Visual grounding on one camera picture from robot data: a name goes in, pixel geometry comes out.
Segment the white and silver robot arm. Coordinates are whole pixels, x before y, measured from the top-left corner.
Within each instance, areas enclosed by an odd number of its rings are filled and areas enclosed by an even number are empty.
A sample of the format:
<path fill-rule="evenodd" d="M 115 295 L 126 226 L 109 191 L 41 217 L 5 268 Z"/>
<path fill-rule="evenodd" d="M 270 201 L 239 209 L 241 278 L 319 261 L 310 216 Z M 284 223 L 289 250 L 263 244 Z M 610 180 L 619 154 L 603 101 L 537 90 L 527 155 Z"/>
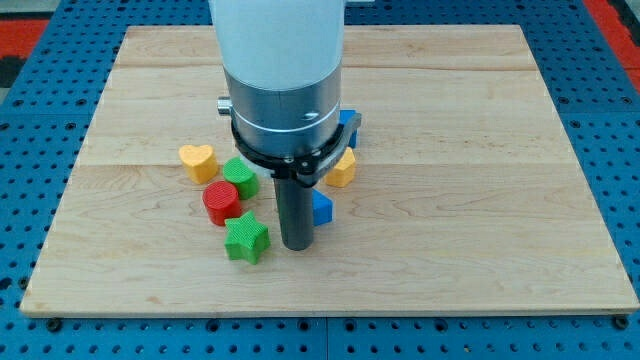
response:
<path fill-rule="evenodd" d="M 306 155 L 335 133 L 343 0 L 212 0 L 237 136 L 258 153 Z"/>

